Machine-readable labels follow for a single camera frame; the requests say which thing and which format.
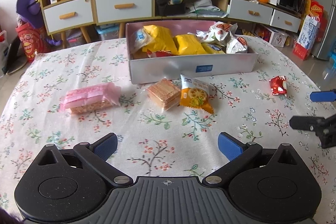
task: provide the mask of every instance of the sticker on drawer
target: sticker on drawer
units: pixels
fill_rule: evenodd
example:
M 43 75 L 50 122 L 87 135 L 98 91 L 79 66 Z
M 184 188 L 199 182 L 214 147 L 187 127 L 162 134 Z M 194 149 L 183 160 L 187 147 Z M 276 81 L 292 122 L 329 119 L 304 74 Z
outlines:
M 196 67 L 196 72 L 207 72 L 212 71 L 213 65 L 202 65 Z

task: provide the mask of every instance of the yellow snack bag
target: yellow snack bag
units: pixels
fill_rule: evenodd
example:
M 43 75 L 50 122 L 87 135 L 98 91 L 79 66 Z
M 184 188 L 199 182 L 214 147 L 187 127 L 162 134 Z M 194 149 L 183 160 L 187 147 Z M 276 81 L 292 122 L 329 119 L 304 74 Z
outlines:
M 144 30 L 152 37 L 152 41 L 142 47 L 143 52 L 148 50 L 151 52 L 166 51 L 177 55 L 177 48 L 171 37 L 170 30 L 165 27 L 149 25 L 144 26 Z
M 202 43 L 202 47 L 206 50 L 209 54 L 225 54 L 220 47 L 217 47 L 213 44 Z
M 194 78 L 181 75 L 182 91 L 181 106 L 202 108 L 210 114 L 214 114 L 209 103 L 209 85 Z
M 208 54 L 194 34 L 181 34 L 174 37 L 178 55 Z

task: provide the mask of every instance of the floral tablecloth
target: floral tablecloth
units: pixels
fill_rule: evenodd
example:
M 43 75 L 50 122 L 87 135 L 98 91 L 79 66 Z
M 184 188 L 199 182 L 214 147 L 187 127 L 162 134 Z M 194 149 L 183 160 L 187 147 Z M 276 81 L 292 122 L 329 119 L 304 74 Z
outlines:
M 322 188 L 317 223 L 335 223 L 336 149 L 322 149 L 312 133 L 292 130 L 293 115 L 328 117 L 330 103 L 309 99 L 316 85 L 287 57 L 261 39 L 245 37 L 258 52 L 252 73 L 201 77 L 211 87 L 215 114 L 186 107 L 166 113 L 147 98 L 148 85 L 132 85 L 125 39 L 91 43 L 39 54 L 16 85 L 0 118 L 0 206 L 18 213 L 14 189 L 47 143 L 59 149 L 118 136 L 108 163 L 135 179 L 148 176 L 204 176 L 228 162 L 217 147 L 225 131 L 265 148 L 291 143 Z M 288 77 L 288 97 L 273 96 L 268 80 Z M 121 107 L 82 116 L 59 112 L 68 90 L 114 82 L 122 87 Z M 180 85 L 180 80 L 173 81 Z

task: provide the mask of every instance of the wooden cabinet leg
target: wooden cabinet leg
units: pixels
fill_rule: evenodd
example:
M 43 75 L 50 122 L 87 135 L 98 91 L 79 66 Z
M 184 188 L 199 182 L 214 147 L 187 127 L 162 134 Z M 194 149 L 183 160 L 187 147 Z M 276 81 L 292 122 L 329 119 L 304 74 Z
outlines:
M 63 41 L 63 43 L 62 43 L 62 46 L 63 46 L 63 48 L 67 48 L 67 36 L 66 36 L 66 34 L 65 34 L 65 32 L 61 32 L 61 39 L 62 39 L 62 41 Z
M 120 22 L 120 25 L 119 25 L 119 38 L 125 37 L 125 25 L 126 25 L 126 22 Z
M 81 27 L 82 34 L 86 40 L 86 43 L 91 43 L 91 38 L 86 30 L 86 27 Z

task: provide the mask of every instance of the orange and white snack bag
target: orange and white snack bag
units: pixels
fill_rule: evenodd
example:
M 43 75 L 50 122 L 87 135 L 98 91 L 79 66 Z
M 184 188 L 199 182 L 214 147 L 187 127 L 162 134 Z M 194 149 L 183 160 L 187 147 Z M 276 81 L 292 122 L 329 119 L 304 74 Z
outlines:
M 182 91 L 181 106 L 201 108 L 210 114 L 214 114 L 209 103 L 209 85 L 197 79 L 181 75 Z

